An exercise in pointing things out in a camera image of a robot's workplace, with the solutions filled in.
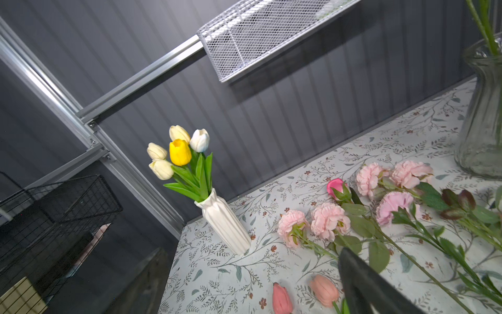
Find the pink carnation branch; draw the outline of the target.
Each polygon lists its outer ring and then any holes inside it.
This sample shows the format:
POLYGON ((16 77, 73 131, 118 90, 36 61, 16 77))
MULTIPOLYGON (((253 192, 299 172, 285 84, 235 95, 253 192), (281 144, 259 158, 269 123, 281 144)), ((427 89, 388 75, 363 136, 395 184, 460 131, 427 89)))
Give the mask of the pink carnation branch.
POLYGON ((430 181, 433 169, 422 162, 406 160, 388 170, 378 163, 364 165, 356 174, 360 196, 376 200, 376 222, 381 226, 406 225, 416 231, 415 238, 429 243, 454 259, 463 272, 459 275, 467 289, 501 304, 501 291, 488 274, 479 276, 467 263, 465 249, 444 238, 444 227, 428 230, 419 207, 435 209, 446 221, 457 222, 470 233, 480 237, 494 249, 501 250, 501 210, 477 205, 472 193, 451 189, 438 191, 430 181))

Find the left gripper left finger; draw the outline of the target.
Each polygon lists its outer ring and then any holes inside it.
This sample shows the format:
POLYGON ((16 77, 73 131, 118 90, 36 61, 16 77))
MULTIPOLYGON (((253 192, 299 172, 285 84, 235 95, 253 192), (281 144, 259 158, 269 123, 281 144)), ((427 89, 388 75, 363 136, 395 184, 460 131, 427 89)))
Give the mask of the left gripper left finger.
POLYGON ((158 248, 99 300, 100 313, 158 313, 172 266, 158 248))

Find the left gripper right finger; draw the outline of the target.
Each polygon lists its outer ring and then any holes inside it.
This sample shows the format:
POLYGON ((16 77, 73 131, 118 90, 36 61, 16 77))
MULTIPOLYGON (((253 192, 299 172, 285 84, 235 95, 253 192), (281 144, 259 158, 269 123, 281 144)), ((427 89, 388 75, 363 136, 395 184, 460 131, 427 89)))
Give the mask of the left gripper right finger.
POLYGON ((338 269, 350 313, 422 313, 358 255, 343 248, 338 269))

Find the green leafy rose stem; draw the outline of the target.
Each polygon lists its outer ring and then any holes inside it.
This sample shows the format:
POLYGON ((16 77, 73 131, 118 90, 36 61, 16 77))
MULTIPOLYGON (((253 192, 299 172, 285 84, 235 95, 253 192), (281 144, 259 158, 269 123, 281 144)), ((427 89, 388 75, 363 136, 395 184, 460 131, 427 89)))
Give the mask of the green leafy rose stem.
POLYGON ((350 249, 356 255, 360 254, 362 249, 361 239, 347 235, 347 233, 352 230, 369 241, 369 267, 376 273, 382 273, 390 263, 390 247, 392 246, 404 256, 409 264, 415 265, 434 285, 448 294, 462 309, 467 313, 473 312, 457 296, 432 276, 426 268, 422 267, 413 256, 404 251, 397 242, 383 232, 382 227, 385 226, 385 224, 378 222, 377 217, 362 204, 357 193, 342 179, 330 181, 327 185, 327 191, 335 200, 336 208, 341 212, 337 215, 337 225, 329 230, 329 242, 334 250, 346 248, 350 249))

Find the white ribbed ceramic vase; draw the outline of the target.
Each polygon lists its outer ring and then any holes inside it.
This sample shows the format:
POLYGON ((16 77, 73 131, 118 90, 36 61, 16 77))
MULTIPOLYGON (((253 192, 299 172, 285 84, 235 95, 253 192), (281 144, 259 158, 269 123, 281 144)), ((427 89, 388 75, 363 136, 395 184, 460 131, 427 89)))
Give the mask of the white ribbed ceramic vase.
POLYGON ((251 246, 249 233, 244 229, 226 200, 219 197, 212 188, 209 197, 195 204, 202 210, 203 217, 235 255, 244 255, 251 246))

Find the light pink tulip stem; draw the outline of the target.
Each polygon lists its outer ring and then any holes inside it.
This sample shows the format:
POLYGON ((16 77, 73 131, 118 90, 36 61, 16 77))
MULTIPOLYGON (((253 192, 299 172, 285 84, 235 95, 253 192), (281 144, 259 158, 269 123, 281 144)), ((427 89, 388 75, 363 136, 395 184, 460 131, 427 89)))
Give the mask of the light pink tulip stem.
POLYGON ((317 300, 324 307, 334 308, 337 313, 350 313, 348 304, 344 299, 341 305, 337 302, 340 298, 340 292, 334 283, 322 275, 316 275, 309 284, 317 300))

